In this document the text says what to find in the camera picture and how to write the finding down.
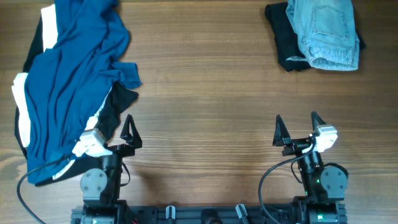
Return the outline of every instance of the wood grain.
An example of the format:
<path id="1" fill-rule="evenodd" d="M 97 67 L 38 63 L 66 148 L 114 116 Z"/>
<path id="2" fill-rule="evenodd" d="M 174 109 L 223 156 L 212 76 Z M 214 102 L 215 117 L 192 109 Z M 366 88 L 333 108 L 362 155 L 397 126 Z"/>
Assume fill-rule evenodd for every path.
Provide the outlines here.
<path id="1" fill-rule="evenodd" d="M 292 137 L 305 137 L 315 110 L 336 126 L 336 146 L 323 154 L 350 171 L 349 223 L 398 220 L 398 16 L 396 1 L 353 1 L 368 47 L 359 70 L 287 73 L 277 63 L 264 8 L 278 1 L 124 2 L 131 31 L 123 62 L 136 62 L 144 83 L 132 114 L 144 141 L 124 161 L 132 181 L 121 189 L 130 205 L 257 205 L 257 186 L 282 161 L 271 146 L 275 116 Z M 14 138 L 11 85 L 20 72 L 46 4 L 0 5 L 0 223 L 33 223 L 18 202 L 26 172 Z M 119 144 L 121 127 L 111 144 Z M 68 223 L 83 205 L 80 177 L 35 188 L 26 202 L 47 223 Z M 303 195 L 289 167 L 264 184 L 267 203 Z"/>

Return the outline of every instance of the wooden table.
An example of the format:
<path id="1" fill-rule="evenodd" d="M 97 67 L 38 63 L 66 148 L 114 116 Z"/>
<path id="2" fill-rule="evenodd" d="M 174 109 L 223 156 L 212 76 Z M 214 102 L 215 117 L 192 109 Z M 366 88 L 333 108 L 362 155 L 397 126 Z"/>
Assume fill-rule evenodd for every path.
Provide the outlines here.
<path id="1" fill-rule="evenodd" d="M 349 223 L 396 223 L 398 2 L 354 1 L 368 45 L 358 71 L 287 73 L 264 17 L 265 6 L 279 1 L 121 4 L 132 34 L 121 60 L 136 62 L 144 83 L 121 116 L 133 115 L 144 141 L 124 160 L 132 181 L 121 198 L 130 205 L 257 205 L 261 175 L 286 159 L 272 147 L 275 116 L 282 115 L 293 138 L 302 138 L 317 111 L 339 131 L 335 147 L 322 156 L 350 172 Z M 0 223 L 34 222 L 16 196 L 27 168 L 13 135 L 11 85 L 48 4 L 17 2 L 0 5 Z M 111 144 L 122 142 L 120 131 Z M 83 205 L 79 182 L 42 188 L 24 182 L 22 195 L 46 222 L 68 223 L 71 209 Z M 304 194 L 289 166 L 275 170 L 262 191 L 265 203 Z"/>

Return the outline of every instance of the black bracket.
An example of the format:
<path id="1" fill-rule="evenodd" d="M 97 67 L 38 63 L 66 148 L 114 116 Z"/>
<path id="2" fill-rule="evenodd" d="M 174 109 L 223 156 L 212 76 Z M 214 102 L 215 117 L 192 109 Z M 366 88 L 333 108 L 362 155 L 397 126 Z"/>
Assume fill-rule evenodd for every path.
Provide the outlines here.
<path id="1" fill-rule="evenodd" d="M 137 131 L 136 125 L 134 124 L 134 120 L 131 115 L 127 115 L 120 138 L 125 140 L 126 143 L 132 146 L 134 149 L 139 149 L 142 147 L 142 139 Z"/>
<path id="2" fill-rule="evenodd" d="M 312 131 L 315 130 L 315 128 L 317 128 L 318 125 L 324 125 L 326 124 L 326 122 L 324 122 L 322 120 L 321 117 L 319 117 L 319 115 L 317 114 L 317 112 L 312 111 L 311 112 L 311 120 L 312 120 Z"/>
<path id="3" fill-rule="evenodd" d="M 276 116 L 276 126 L 274 140 L 272 142 L 273 146 L 286 146 L 291 143 L 290 134 L 287 131 L 286 125 L 282 117 L 278 114 Z"/>

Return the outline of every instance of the jeans pocket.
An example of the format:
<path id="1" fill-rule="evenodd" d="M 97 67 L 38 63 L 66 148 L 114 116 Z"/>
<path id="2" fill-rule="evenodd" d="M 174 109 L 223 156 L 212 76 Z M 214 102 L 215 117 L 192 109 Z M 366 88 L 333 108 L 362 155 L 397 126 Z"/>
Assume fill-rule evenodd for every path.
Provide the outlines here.
<path id="1" fill-rule="evenodd" d="M 347 20 L 344 13 L 331 6 L 314 7 L 313 33 L 331 35 L 339 39 L 349 39 Z"/>

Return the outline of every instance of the light blue denim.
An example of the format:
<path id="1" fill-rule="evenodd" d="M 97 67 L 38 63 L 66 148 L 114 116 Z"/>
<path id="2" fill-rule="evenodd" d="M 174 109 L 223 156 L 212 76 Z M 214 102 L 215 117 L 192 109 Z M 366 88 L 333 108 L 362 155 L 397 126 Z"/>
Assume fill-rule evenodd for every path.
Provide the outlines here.
<path id="1" fill-rule="evenodd" d="M 289 0 L 286 14 L 298 36 L 298 47 L 312 67 L 358 69 L 359 39 L 350 0 Z"/>

